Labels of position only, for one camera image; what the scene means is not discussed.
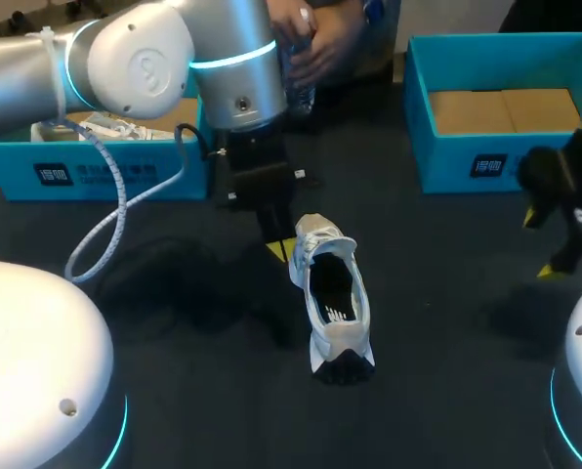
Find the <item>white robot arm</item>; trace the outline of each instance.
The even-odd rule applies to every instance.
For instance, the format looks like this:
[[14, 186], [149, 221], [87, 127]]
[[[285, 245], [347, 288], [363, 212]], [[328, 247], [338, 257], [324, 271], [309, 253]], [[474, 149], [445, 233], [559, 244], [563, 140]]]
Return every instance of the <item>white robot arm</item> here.
[[[57, 30], [54, 45], [66, 112], [156, 118], [189, 71], [215, 129], [251, 130], [286, 110], [263, 0], [143, 2]], [[0, 134], [57, 116], [54, 59], [39, 37], [0, 38]]]

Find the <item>shoe insole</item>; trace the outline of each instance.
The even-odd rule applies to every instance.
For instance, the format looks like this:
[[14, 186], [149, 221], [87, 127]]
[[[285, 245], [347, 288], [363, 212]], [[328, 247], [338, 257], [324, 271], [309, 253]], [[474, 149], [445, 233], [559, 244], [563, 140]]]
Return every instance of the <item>shoe insole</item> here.
[[352, 305], [352, 274], [343, 259], [334, 254], [312, 258], [311, 293], [325, 323], [356, 320]]

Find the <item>blue shoe box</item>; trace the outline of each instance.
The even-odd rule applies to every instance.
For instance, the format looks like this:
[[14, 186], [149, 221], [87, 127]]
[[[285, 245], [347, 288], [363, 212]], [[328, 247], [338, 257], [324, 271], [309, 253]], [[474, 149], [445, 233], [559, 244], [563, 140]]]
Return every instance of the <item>blue shoe box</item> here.
[[[190, 78], [185, 98], [197, 98]], [[202, 102], [198, 99], [196, 127], [213, 142]], [[112, 201], [115, 183], [98, 151], [87, 142], [31, 143], [28, 128], [0, 139], [0, 188], [10, 201]], [[119, 166], [132, 198], [171, 178], [183, 157], [174, 140], [104, 142]], [[195, 137], [185, 137], [187, 171], [173, 186], [150, 200], [201, 200], [208, 193], [208, 164]]]
[[404, 76], [404, 111], [424, 193], [518, 191], [520, 159], [561, 148], [572, 132], [442, 135], [430, 94], [567, 89], [582, 113], [582, 33], [416, 36]]

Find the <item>water bottle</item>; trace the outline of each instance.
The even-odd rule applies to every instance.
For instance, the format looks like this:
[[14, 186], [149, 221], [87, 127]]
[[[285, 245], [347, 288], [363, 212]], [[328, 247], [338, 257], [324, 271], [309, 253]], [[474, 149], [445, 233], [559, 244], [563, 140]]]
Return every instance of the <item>water bottle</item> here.
[[[309, 12], [305, 8], [302, 8], [300, 9], [300, 13], [302, 14], [302, 18], [306, 22], [309, 22]], [[288, 78], [289, 70], [291, 69], [291, 58], [296, 54], [306, 51], [311, 44], [312, 34], [307, 36], [301, 44], [291, 47], [291, 50], [287, 51], [283, 59], [287, 104], [289, 106], [289, 112], [293, 117], [307, 117], [311, 114], [312, 106], [314, 105], [314, 85], [296, 88]]]

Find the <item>hand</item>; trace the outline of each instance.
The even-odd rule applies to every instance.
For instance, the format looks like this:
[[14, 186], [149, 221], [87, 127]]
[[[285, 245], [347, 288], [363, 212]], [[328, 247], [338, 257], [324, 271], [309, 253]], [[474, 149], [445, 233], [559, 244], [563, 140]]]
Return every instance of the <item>hand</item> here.
[[343, 60], [366, 23], [358, 0], [344, 0], [314, 11], [317, 32], [307, 51], [291, 59], [289, 78], [296, 87], [316, 84]]
[[[267, 0], [276, 41], [285, 48], [301, 45], [317, 29], [312, 7], [305, 0]], [[306, 10], [306, 21], [301, 11]]]

